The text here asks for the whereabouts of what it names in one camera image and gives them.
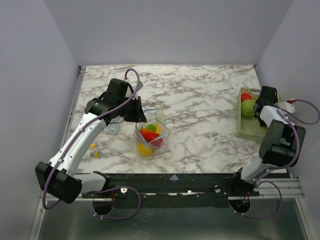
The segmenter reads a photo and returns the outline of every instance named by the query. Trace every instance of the marble tabletop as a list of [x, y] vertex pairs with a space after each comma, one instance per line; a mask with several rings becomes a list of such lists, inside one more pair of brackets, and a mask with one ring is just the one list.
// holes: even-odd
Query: marble tabletop
[[[260, 143], [237, 138], [236, 104], [240, 87], [260, 88], [252, 65], [102, 65], [88, 66], [71, 124], [74, 131], [86, 104], [104, 92], [112, 78], [139, 72], [143, 109], [164, 106], [168, 137], [161, 152], [136, 152], [134, 123], [119, 125], [116, 135], [103, 131], [95, 140], [101, 158], [89, 149], [78, 172], [232, 173], [258, 156]], [[136, 76], [128, 74], [132, 86]]]

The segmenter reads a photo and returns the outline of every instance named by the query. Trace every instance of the white wall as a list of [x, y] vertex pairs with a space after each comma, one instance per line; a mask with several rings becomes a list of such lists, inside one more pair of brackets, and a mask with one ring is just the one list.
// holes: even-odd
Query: white wall
[[44, 0], [79, 65], [256, 64], [292, 0]]
[[0, 3], [0, 239], [28, 238], [39, 161], [58, 150], [79, 68], [42, 0]]
[[[320, 1], [295, 0], [257, 66], [261, 84], [276, 87], [280, 98], [304, 99], [320, 108]], [[315, 111], [297, 104], [297, 116], [316, 119]], [[320, 238], [320, 123], [304, 125], [306, 136], [292, 172], [299, 176]]]

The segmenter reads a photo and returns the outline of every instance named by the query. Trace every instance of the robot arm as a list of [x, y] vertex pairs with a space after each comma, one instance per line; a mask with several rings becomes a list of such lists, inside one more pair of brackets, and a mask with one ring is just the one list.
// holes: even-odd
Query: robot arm
[[263, 86], [259, 98], [255, 102], [254, 117], [258, 118], [261, 127], [268, 126], [268, 130], [260, 145], [259, 157], [248, 166], [240, 168], [233, 175], [232, 187], [235, 192], [252, 192], [256, 181], [274, 170], [292, 167], [298, 161], [299, 154], [291, 164], [296, 151], [302, 147], [306, 129], [294, 126], [293, 123], [289, 124], [285, 118], [279, 115], [278, 105], [277, 90], [273, 87]]
[[[67, 204], [72, 203], [79, 194], [100, 191], [103, 188], [106, 178], [101, 173], [75, 174], [90, 144], [112, 119], [121, 116], [126, 122], [147, 121], [140, 97], [131, 99], [126, 105], [117, 109], [117, 106], [128, 100], [128, 95], [133, 93], [134, 90], [128, 82], [113, 78], [106, 92], [88, 102], [85, 114], [68, 141], [47, 164], [39, 162], [36, 166], [35, 172], [42, 190], [54, 168], [56, 170], [50, 179], [47, 192]], [[114, 111], [110, 114], [96, 119], [112, 109]]]

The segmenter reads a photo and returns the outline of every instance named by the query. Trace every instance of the green ball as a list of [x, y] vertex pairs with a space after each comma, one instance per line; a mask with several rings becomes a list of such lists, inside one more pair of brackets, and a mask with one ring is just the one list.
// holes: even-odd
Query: green ball
[[153, 125], [153, 124], [148, 124], [148, 125], [146, 126], [146, 129], [149, 129], [149, 130], [152, 131], [152, 132], [156, 132], [156, 126]]
[[244, 118], [252, 118], [255, 115], [254, 105], [256, 100], [247, 99], [241, 102], [241, 116]]

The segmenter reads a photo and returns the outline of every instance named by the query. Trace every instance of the green tray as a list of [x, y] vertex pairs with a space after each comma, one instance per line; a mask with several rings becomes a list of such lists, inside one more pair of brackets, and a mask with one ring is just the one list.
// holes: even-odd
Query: green tray
[[236, 137], [262, 142], [268, 127], [260, 127], [259, 121], [255, 117], [245, 118], [241, 116], [241, 94], [250, 94], [252, 99], [259, 97], [260, 89], [241, 87], [236, 103]]

